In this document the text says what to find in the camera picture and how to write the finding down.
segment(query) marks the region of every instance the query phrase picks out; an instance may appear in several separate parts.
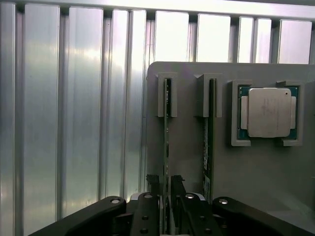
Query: gray bracket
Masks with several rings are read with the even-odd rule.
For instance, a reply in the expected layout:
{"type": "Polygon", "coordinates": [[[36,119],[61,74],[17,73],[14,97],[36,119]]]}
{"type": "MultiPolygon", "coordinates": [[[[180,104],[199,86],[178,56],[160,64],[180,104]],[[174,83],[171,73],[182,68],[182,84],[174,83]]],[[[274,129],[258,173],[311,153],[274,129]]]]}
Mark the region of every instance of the gray bracket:
{"type": "Polygon", "coordinates": [[[297,135],[295,140],[281,139],[285,147],[301,146],[303,144],[303,121],[304,121],[304,83],[302,81],[281,81],[277,82],[278,87],[298,87],[298,105],[297,105],[297,135]]]}
{"type": "Polygon", "coordinates": [[[209,117],[210,93],[214,93],[216,117],[222,117],[222,74],[207,73],[201,76],[195,75],[195,77],[197,79],[196,115],[209,117]],[[210,91],[210,80],[215,83],[212,91],[210,91]]]}
{"type": "Polygon", "coordinates": [[[171,97],[170,97],[170,106],[171,106],[171,117],[177,117],[177,73],[159,73],[157,76],[158,79],[158,90],[157,90],[157,116],[164,117],[164,83],[165,80],[171,81],[171,97]]]}
{"type": "Polygon", "coordinates": [[[248,147],[250,140],[241,140],[237,137],[238,130],[238,87],[251,86],[251,80],[233,80],[232,81],[232,114],[231,114],[231,145],[235,147],[248,147]]]}

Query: corrugated metal wall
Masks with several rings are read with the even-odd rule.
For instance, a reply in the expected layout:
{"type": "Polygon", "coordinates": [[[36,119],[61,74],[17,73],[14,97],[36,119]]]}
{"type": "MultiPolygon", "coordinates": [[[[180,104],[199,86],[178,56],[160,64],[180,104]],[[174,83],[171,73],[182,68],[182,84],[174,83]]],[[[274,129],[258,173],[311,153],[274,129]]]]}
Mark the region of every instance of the corrugated metal wall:
{"type": "Polygon", "coordinates": [[[0,236],[145,190],[153,61],[314,63],[311,35],[307,21],[1,3],[0,236]]]}

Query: gray mounting panel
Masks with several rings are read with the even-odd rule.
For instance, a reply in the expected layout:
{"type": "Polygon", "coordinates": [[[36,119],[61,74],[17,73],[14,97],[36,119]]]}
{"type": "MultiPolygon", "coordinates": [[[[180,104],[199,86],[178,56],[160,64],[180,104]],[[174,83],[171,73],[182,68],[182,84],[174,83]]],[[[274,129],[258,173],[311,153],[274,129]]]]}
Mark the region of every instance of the gray mounting panel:
{"type": "Polygon", "coordinates": [[[315,66],[201,62],[151,64],[147,78],[147,173],[162,176],[163,118],[156,113],[159,73],[177,73],[177,117],[169,121],[169,175],[182,175],[187,191],[202,193],[204,118],[196,116],[200,113],[196,110],[200,108],[196,105],[200,97],[197,78],[204,74],[219,74],[220,88],[217,88],[216,98],[217,101],[221,99],[217,102],[221,107],[215,109],[219,116],[215,116],[213,133],[212,197],[235,198],[315,232],[309,218],[301,217],[312,215],[315,209],[315,66]],[[231,130],[234,129],[231,127],[237,127],[231,118],[232,113],[237,112],[232,99],[235,93],[233,85],[244,82],[256,88],[299,87],[298,123],[303,125],[298,127],[297,141],[280,140],[281,145],[275,139],[233,141],[231,130]],[[240,142],[241,147],[233,147],[231,142],[240,142]]]}

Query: metal rail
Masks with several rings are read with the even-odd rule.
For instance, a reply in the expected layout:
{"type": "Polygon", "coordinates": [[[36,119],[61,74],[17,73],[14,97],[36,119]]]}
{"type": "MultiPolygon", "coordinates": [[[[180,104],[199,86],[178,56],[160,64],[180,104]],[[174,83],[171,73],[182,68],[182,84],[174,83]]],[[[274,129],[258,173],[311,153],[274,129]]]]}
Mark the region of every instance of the metal rail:
{"type": "Polygon", "coordinates": [[[315,21],[315,6],[222,0],[16,0],[14,2],[53,4],[62,7],[85,6],[104,9],[144,9],[147,11],[181,11],[257,18],[315,21]]]}

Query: aluminum panel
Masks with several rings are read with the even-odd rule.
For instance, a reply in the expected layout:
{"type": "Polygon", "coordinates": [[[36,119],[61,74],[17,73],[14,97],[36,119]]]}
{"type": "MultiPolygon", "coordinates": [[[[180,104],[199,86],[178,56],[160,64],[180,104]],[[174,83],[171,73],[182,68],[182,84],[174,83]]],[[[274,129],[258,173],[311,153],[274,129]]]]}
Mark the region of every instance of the aluminum panel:
{"type": "Polygon", "coordinates": [[[218,13],[235,16],[255,16],[264,18],[315,19],[315,6],[288,5],[245,1],[222,0],[194,0],[181,1],[180,4],[171,0],[143,1],[143,0],[18,0],[18,2],[53,3],[62,6],[84,5],[92,7],[106,7],[107,9],[144,9],[183,11],[199,13],[218,13]]]}
{"type": "MultiPolygon", "coordinates": [[[[149,65],[154,61],[154,41],[155,41],[155,21],[147,20],[145,36],[145,55],[144,55],[144,78],[147,78],[149,65]]],[[[147,80],[143,80],[142,96],[142,130],[141,130],[141,159],[140,159],[140,192],[147,189],[147,80]]]]}
{"type": "Polygon", "coordinates": [[[126,127],[129,12],[114,10],[107,101],[106,196],[122,196],[126,127]]]}
{"type": "Polygon", "coordinates": [[[57,6],[25,6],[24,235],[56,219],[59,20],[57,6]]]}
{"type": "Polygon", "coordinates": [[[238,30],[237,62],[252,62],[252,40],[254,20],[250,17],[240,17],[238,30]]]}
{"type": "Polygon", "coordinates": [[[253,39],[253,63],[270,62],[271,20],[256,19],[253,39]]]}
{"type": "Polygon", "coordinates": [[[69,50],[69,16],[60,16],[59,29],[59,84],[58,84],[58,128],[57,128],[57,194],[56,194],[56,220],[62,218],[63,211],[63,193],[64,188],[64,154],[63,154],[63,94],[64,94],[64,79],[68,70],[68,50],[69,50]]]}
{"type": "Polygon", "coordinates": [[[0,236],[14,232],[15,14],[0,4],[0,236]]]}
{"type": "Polygon", "coordinates": [[[312,23],[281,20],[277,63],[308,64],[312,23]]]}
{"type": "Polygon", "coordinates": [[[23,80],[24,80],[24,17],[16,11],[15,31],[15,114],[14,114],[14,234],[23,235],[23,80]]]}
{"type": "Polygon", "coordinates": [[[100,134],[100,159],[99,159],[99,181],[98,181],[98,199],[105,198],[105,183],[106,183],[106,150],[107,150],[107,101],[108,101],[108,68],[110,60],[109,42],[111,31],[111,19],[104,19],[103,27],[103,79],[101,91],[101,134],[100,134]]]}
{"type": "Polygon", "coordinates": [[[63,216],[94,203],[97,197],[102,25],[101,9],[69,10],[63,216]]]}
{"type": "Polygon", "coordinates": [[[130,13],[124,198],[139,192],[146,11],[130,13]]]}
{"type": "Polygon", "coordinates": [[[189,15],[156,12],[155,61],[187,61],[189,15]]]}
{"type": "Polygon", "coordinates": [[[228,62],[229,16],[198,15],[197,62],[228,62]]]}

